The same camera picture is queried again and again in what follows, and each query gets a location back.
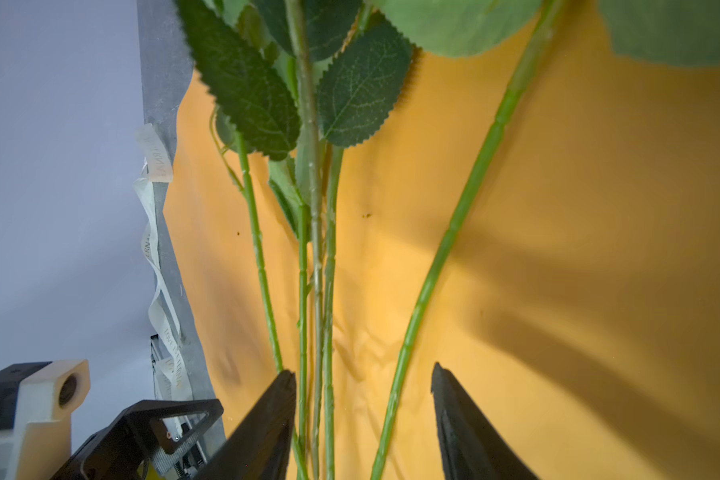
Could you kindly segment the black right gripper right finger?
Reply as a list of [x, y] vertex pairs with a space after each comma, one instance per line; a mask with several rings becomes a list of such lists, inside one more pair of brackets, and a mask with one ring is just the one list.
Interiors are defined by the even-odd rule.
[[434, 365], [431, 393], [447, 479], [537, 477], [505, 442], [455, 375], [440, 364]]

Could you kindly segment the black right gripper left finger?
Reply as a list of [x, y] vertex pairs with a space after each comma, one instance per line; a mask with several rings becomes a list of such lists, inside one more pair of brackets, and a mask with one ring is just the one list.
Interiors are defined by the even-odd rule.
[[284, 479], [296, 410], [296, 379], [281, 371], [197, 479]]

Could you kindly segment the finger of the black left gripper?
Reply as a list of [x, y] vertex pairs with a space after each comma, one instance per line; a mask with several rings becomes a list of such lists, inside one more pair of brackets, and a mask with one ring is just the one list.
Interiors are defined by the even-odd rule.
[[144, 479], [160, 476], [185, 458], [205, 459], [198, 442], [221, 417], [217, 399], [142, 400], [124, 409], [57, 470], [55, 479]]

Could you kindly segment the orange yellow wrapping paper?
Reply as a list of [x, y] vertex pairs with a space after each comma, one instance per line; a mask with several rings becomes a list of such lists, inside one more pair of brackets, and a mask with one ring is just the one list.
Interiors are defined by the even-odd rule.
[[[371, 479], [414, 305], [550, 1], [379, 2], [415, 55], [384, 125], [343, 156], [333, 479]], [[435, 287], [380, 479], [443, 475], [435, 364], [540, 479], [720, 479], [720, 65], [620, 56], [599, 1], [567, 2]], [[191, 61], [165, 216], [231, 435], [279, 372]], [[298, 242], [268, 167], [251, 156], [297, 381]]]

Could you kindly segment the cream fake rose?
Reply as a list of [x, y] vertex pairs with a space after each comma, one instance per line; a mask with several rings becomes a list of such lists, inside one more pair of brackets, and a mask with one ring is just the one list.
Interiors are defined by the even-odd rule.
[[337, 200], [345, 149], [370, 139], [386, 120], [394, 98], [373, 98], [371, 85], [385, 52], [367, 31], [378, 21], [368, 1], [266, 1], [259, 6], [270, 33], [292, 57], [291, 84], [298, 91], [314, 260], [314, 293], [322, 305], [315, 325], [314, 434], [311, 451], [326, 478], [336, 476], [333, 387], [334, 283]]

